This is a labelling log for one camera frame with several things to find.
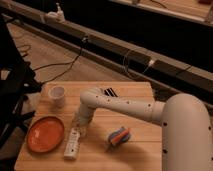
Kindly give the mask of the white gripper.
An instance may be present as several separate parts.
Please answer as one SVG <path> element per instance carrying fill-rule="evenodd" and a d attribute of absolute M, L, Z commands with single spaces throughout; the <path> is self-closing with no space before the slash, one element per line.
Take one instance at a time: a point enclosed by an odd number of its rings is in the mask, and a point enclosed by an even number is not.
<path fill-rule="evenodd" d="M 86 136 L 89 123 L 84 118 L 79 116 L 77 112 L 74 113 L 72 125 L 80 133 L 81 137 Z"/>

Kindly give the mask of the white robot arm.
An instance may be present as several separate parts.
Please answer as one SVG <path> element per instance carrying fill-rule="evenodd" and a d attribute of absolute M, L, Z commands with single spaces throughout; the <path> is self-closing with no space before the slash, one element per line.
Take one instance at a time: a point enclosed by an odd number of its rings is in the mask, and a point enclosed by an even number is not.
<path fill-rule="evenodd" d="M 95 87 L 80 94 L 78 123 L 88 125 L 97 108 L 161 126 L 162 171 L 213 171 L 213 127 L 197 97 L 180 93 L 166 102 L 147 102 L 110 97 Z"/>

